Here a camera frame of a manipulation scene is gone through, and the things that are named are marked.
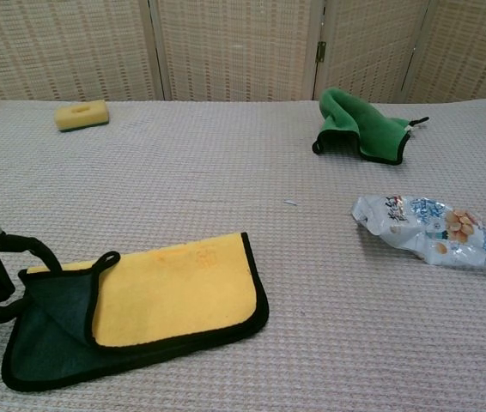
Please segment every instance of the sponge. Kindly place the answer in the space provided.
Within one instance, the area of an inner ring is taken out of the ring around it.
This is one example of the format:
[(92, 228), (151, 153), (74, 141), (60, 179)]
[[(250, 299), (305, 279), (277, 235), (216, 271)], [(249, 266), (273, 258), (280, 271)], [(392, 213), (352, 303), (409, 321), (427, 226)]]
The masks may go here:
[(71, 131), (98, 124), (107, 124), (109, 112), (104, 100), (95, 100), (79, 105), (60, 107), (54, 114), (54, 121), (60, 131)]

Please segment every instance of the white textured tablecloth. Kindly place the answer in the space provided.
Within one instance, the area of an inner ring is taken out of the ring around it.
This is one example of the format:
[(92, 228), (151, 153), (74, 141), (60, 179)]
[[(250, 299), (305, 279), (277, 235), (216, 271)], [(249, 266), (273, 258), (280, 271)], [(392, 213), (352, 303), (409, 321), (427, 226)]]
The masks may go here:
[[(0, 379), (0, 410), (486, 411), (486, 270), (426, 265), (349, 213), (362, 194), (417, 194), (486, 223), (486, 100), (378, 105), (430, 116), (400, 166), (349, 145), (315, 155), (317, 102), (109, 103), (109, 125), (65, 134), (58, 106), (0, 102), (0, 226), (62, 262), (247, 231), (270, 320), (67, 389), (20, 394)], [(39, 262), (2, 256), (13, 277)]]

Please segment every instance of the wicker panel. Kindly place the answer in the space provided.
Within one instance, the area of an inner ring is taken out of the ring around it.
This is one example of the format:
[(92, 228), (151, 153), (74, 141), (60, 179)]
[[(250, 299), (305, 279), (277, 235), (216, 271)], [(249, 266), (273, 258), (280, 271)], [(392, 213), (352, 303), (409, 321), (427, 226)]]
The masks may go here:
[(486, 98), (486, 0), (440, 0), (409, 102)]
[(301, 99), (311, 3), (159, 0), (173, 99)]
[(137, 0), (0, 2), (0, 100), (149, 100)]
[(332, 1), (325, 25), (334, 28), (325, 39), (330, 50), (321, 88), (334, 86), (369, 101), (392, 102), (407, 70), (425, 0)]

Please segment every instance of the snack bag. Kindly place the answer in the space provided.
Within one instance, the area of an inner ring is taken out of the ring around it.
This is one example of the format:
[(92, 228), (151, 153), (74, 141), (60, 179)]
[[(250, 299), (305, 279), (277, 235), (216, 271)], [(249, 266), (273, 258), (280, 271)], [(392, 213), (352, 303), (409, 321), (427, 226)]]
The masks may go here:
[(388, 245), (427, 264), (486, 267), (486, 228), (470, 211), (425, 197), (363, 196), (354, 219)]

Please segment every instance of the towel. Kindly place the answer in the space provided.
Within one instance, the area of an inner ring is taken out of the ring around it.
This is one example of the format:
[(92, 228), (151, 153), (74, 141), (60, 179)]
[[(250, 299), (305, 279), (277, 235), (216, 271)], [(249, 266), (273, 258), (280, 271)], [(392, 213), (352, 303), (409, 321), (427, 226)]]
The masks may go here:
[(44, 391), (167, 361), (258, 332), (269, 309), (249, 239), (234, 233), (59, 273), (23, 270), (33, 304), (16, 320), (3, 381)]
[(324, 152), (329, 139), (354, 137), (363, 159), (390, 165), (403, 161), (409, 130), (428, 120), (386, 118), (365, 100), (337, 88), (329, 88), (321, 94), (319, 110), (325, 123), (312, 146), (315, 154)]

